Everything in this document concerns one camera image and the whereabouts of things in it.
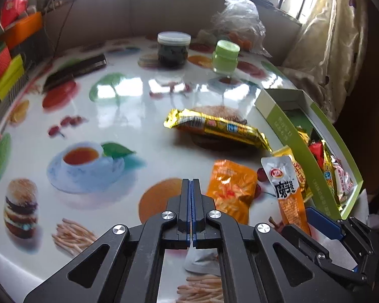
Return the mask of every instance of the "jar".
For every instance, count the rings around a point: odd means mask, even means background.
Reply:
[[[157,36],[158,59],[166,67],[177,67],[185,64],[188,58],[188,47],[191,35],[181,32],[161,32]]]
[[[214,72],[230,75],[237,67],[237,57],[240,47],[230,41],[220,40],[212,54],[212,69]]]

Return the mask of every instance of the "silver screw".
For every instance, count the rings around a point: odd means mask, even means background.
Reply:
[[[266,224],[266,223],[260,223],[257,226],[257,230],[259,232],[262,232],[263,234],[266,234],[267,232],[269,232],[271,230],[271,227],[268,224]]]
[[[170,220],[170,219],[173,218],[173,217],[174,217],[174,213],[171,212],[171,211],[164,211],[164,212],[162,213],[162,218],[163,218],[164,220]]]
[[[112,232],[116,235],[121,235],[125,231],[126,231],[126,228],[122,224],[118,224],[118,225],[114,226],[114,228],[112,229]]]
[[[220,218],[222,216],[222,213],[217,211],[217,210],[211,210],[209,213],[208,213],[209,217],[211,218]]]

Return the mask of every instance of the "green lid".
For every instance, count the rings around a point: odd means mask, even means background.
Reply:
[[[240,47],[230,41],[220,40],[216,44],[215,53],[219,57],[223,57],[230,60],[236,60],[239,55]]]

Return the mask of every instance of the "barcode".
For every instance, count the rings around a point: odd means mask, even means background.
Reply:
[[[205,124],[205,118],[200,116],[187,116],[180,119],[178,123],[189,126],[191,128],[203,128]]]

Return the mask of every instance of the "open cardboard box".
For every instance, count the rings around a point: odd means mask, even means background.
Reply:
[[[361,192],[363,180],[347,146],[320,108],[303,90],[295,89],[262,90],[255,106],[272,127],[282,144],[292,149],[295,159],[303,168],[307,184],[313,192],[312,199],[316,208],[334,220],[346,219]],[[338,210],[336,200],[316,159],[286,113],[296,114],[294,115],[296,117],[293,117],[294,123],[295,118],[301,123],[296,125],[302,127],[312,125],[318,134],[326,140],[331,153],[341,160],[343,169],[350,174],[354,186],[342,211]]]

